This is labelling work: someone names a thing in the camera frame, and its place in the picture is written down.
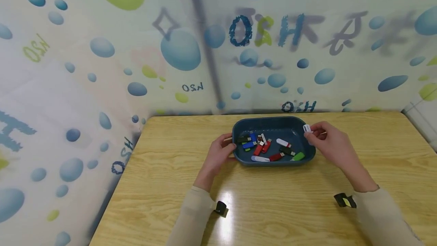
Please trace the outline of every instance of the white usb cap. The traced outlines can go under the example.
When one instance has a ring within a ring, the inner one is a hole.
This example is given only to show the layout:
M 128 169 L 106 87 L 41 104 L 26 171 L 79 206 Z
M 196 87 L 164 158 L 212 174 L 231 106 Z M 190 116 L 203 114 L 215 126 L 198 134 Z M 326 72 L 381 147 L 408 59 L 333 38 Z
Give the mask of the white usb cap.
M 308 133 L 313 133 L 313 131 L 311 131 L 311 127 L 309 125 L 304 125 L 303 126 L 303 131 L 304 132 L 308 132 Z
M 252 156 L 251 158 L 254 162 L 270 162 L 269 158 L 265 157 L 259 157 L 259 156 Z

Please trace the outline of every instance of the decorated wallpaper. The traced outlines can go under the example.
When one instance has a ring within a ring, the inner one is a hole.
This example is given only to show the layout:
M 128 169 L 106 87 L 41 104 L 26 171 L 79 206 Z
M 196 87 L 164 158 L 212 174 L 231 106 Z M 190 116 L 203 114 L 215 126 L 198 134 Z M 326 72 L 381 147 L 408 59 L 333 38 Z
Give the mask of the decorated wallpaper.
M 88 245 L 151 116 L 402 110 L 436 34 L 436 0 L 0 0 L 1 244 Z

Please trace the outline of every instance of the forearm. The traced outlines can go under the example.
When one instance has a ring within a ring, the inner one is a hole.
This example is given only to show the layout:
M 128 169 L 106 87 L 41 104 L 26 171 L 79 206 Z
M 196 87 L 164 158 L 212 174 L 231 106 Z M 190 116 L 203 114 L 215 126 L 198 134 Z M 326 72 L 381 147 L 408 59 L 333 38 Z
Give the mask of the forearm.
M 355 192 L 358 220 L 373 246 L 423 246 L 402 212 L 384 189 Z
M 209 192 L 193 186 L 184 199 L 181 213 L 173 227 L 167 246 L 197 246 L 202 242 L 203 232 L 215 202 Z
M 345 167 L 342 171 L 356 192 L 373 192 L 379 188 L 367 169 L 359 162 Z
M 358 220 L 374 246 L 423 245 L 403 220 L 402 212 L 361 164 L 342 169 L 355 190 Z

